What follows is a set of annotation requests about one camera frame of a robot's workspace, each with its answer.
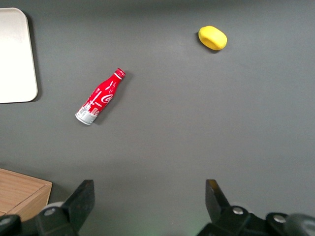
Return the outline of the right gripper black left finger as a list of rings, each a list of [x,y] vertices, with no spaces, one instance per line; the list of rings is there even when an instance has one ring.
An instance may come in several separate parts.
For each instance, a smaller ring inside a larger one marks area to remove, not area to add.
[[[64,202],[49,204],[37,215],[38,234],[77,236],[94,205],[94,181],[84,180]]]

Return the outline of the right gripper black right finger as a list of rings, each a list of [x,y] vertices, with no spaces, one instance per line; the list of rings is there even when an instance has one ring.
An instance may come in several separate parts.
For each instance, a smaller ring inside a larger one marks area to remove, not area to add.
[[[205,204],[211,222],[199,232],[200,236],[240,236],[250,220],[247,210],[230,205],[214,179],[206,180]]]

